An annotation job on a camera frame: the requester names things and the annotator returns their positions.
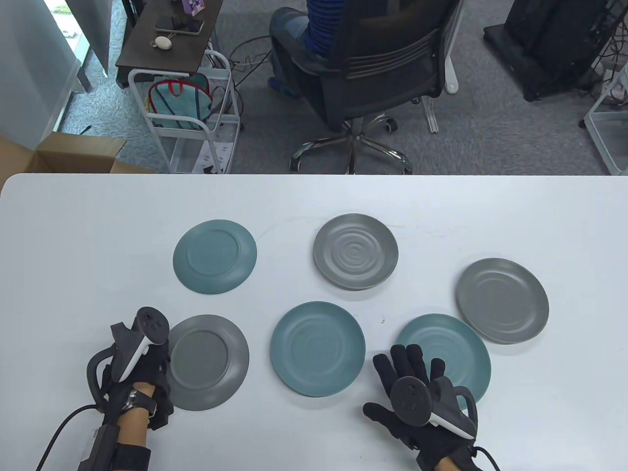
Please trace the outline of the person's left hand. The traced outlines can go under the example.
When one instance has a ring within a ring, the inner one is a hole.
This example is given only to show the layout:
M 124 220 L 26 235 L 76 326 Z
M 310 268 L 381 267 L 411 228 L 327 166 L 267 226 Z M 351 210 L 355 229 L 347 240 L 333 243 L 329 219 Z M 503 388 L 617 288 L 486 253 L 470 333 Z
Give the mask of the person's left hand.
M 174 411 L 170 399 L 170 384 L 166 378 L 167 368 L 170 365 L 169 341 L 161 345 L 151 345 L 148 352 L 140 355 L 139 361 L 126 380 L 116 382 L 112 379 L 112 364 L 104 367 L 102 374 L 101 391 L 107 397 L 107 408 L 110 410 L 114 404 L 119 407 L 127 401 L 131 389 L 135 383 L 146 383 L 154 386 L 152 399 L 156 400 L 157 412 L 170 415 Z

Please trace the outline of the person's right hand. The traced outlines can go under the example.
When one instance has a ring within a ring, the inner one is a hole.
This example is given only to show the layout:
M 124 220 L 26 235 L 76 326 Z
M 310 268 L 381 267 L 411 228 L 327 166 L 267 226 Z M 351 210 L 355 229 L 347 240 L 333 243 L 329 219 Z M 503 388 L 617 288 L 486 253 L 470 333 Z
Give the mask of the person's right hand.
M 407 347 L 395 344 L 390 349 L 390 355 L 377 354 L 373 357 L 373 363 L 386 395 L 390 395 L 393 384 L 399 378 L 412 376 L 428 386 L 431 380 L 445 374 L 445 363 L 438 358 L 431 361 L 430 374 L 427 373 L 422 349 L 417 344 Z M 417 450 L 418 465 L 423 471 L 479 470 L 473 461 L 473 440 L 465 440 L 451 431 L 430 424 L 409 426 L 393 411 L 375 402 L 364 404 L 363 413 L 371 421 L 384 426 L 394 438 L 410 449 Z

